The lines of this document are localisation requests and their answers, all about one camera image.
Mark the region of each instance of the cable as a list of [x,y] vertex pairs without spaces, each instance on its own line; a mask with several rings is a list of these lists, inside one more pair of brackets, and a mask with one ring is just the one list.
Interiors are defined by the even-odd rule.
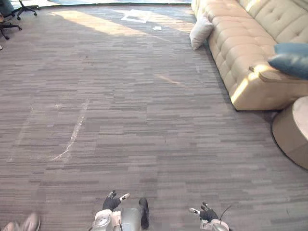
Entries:
[[219,218],[220,223],[221,223],[221,218],[222,218],[222,216],[225,214],[225,212],[226,212],[229,208],[231,208],[231,206],[233,206],[233,204],[231,204],[230,206],[228,206],[228,208],[226,208],[225,211],[223,211],[223,213],[221,214],[221,216],[220,216],[220,218]]

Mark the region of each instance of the white pillow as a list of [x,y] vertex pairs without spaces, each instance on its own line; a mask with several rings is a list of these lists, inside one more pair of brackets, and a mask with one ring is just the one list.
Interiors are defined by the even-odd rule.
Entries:
[[205,16],[201,16],[197,20],[189,35],[194,50],[198,49],[204,43],[207,37],[211,34],[213,28],[214,24],[212,24]]

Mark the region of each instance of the gray striped carpet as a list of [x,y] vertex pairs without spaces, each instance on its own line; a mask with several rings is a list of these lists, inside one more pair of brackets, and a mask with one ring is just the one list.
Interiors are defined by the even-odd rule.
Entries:
[[[121,21],[149,11],[147,23]],[[151,231],[197,231],[204,200],[235,231],[307,231],[308,172],[271,136],[272,112],[236,112],[189,7],[22,14],[0,37],[0,226],[85,231],[111,189],[146,196]],[[154,31],[154,26],[162,26]]]

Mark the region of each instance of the chair leg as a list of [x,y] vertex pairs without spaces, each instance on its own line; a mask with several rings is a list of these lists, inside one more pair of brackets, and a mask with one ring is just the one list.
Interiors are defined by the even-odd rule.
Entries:
[[35,10],[33,10],[33,9],[31,9],[30,7],[27,7],[27,6],[24,6],[24,10],[26,10],[26,11],[32,11],[32,12],[34,12],[34,15],[36,16],[37,15],[37,13],[35,12]]
[[19,30],[22,30],[22,28],[19,25],[3,25],[2,28],[13,28],[13,27],[18,27]]
[[4,34],[4,32],[3,32],[3,28],[0,28],[0,31],[1,31],[1,33],[2,33],[2,35],[3,35],[3,37],[5,37],[6,40],[9,40],[9,39],[10,39],[10,37],[5,36],[5,34]]
[[21,14],[22,12],[24,12],[24,11],[32,11],[32,12],[34,12],[34,15],[37,16],[36,11],[33,10],[31,7],[25,6],[21,0],[19,0],[19,3],[20,3],[20,5],[21,5],[21,8],[20,8],[20,10],[19,10],[19,12],[18,12],[18,14],[17,14],[17,19],[18,19],[18,20],[20,20],[20,17],[19,17],[19,16],[20,16],[20,14]]

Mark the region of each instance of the round ottoman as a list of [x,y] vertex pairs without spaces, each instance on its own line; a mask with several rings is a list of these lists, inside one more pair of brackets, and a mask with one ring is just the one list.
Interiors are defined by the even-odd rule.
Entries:
[[279,113],[273,122],[273,136],[284,153],[308,169],[308,96]]

